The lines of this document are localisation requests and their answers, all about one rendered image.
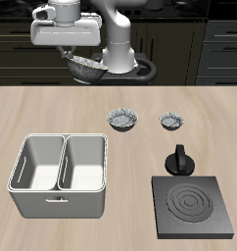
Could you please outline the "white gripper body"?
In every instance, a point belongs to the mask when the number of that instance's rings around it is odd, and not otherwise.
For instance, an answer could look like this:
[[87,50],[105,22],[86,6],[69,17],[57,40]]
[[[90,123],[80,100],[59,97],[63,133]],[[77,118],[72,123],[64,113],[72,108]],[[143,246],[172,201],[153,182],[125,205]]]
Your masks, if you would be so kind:
[[102,18],[95,13],[82,13],[81,19],[71,26],[35,20],[30,27],[30,40],[34,45],[98,46],[101,26]]

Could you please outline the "large grey speckled bowl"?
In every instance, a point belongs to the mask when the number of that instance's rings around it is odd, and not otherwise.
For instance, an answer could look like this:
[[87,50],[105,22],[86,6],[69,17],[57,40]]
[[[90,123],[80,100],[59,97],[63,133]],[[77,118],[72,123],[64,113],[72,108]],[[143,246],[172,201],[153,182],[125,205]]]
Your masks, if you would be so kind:
[[67,65],[74,79],[87,83],[99,80],[109,69],[99,62],[79,56],[67,56]]

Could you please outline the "medium grey speckled bowl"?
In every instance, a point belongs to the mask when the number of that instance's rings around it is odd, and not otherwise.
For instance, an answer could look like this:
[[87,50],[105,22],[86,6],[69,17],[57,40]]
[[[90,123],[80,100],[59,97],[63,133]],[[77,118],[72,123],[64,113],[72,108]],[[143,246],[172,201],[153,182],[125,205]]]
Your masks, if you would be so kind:
[[130,109],[117,108],[108,114],[107,121],[113,129],[125,132],[131,130],[136,125],[138,116]]

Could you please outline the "small grey speckled bowl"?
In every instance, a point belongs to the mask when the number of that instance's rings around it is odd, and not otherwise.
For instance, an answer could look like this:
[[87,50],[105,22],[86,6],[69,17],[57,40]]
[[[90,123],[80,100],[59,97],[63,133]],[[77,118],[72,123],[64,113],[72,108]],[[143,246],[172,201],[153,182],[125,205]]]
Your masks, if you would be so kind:
[[173,112],[166,112],[160,115],[159,120],[163,128],[170,131],[177,130],[184,124],[183,117]]

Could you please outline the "dark kitchen cupboards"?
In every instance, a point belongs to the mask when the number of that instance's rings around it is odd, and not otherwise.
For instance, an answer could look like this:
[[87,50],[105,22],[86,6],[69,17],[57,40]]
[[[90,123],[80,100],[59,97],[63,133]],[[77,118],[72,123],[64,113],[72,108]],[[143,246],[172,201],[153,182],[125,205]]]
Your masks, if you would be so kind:
[[[32,12],[47,0],[0,0],[0,85],[77,85],[57,46],[33,45],[30,40]],[[89,0],[80,1],[81,13],[101,15]],[[197,0],[150,0],[153,9],[122,7],[129,18],[130,46],[144,53],[157,68],[154,85],[193,85],[199,76],[199,56],[207,17]],[[101,43],[76,46],[73,56],[101,63],[107,45],[102,19]]]

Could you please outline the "white two-bin basket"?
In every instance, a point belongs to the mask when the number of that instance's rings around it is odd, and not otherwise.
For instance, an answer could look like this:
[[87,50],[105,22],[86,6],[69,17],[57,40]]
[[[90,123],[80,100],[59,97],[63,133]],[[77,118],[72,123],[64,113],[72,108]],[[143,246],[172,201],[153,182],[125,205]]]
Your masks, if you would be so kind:
[[98,219],[104,213],[108,138],[34,133],[24,138],[7,189],[27,219]]

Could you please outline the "round black knob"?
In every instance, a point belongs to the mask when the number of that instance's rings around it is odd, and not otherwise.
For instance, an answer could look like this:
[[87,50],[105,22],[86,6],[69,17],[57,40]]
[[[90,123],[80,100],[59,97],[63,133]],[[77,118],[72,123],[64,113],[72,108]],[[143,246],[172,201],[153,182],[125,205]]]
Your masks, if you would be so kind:
[[173,176],[189,176],[195,170],[195,163],[185,153],[184,146],[177,144],[175,152],[166,157],[165,168]]

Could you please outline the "dark grey stove plate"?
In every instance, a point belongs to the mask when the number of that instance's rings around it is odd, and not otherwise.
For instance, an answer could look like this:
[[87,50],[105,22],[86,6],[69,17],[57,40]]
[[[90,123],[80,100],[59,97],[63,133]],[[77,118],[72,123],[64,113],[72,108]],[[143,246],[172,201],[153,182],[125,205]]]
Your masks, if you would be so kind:
[[158,239],[232,239],[215,176],[153,176]]

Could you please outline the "flat black base plate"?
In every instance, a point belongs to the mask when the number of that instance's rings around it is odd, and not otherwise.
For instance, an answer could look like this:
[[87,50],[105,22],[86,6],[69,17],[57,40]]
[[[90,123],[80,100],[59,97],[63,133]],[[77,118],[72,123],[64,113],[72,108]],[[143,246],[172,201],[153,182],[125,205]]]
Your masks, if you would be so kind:
[[101,86],[135,86],[149,85],[157,75],[156,66],[147,59],[144,53],[136,53],[135,60],[137,67],[125,74],[105,73],[99,80],[92,82],[92,85]]

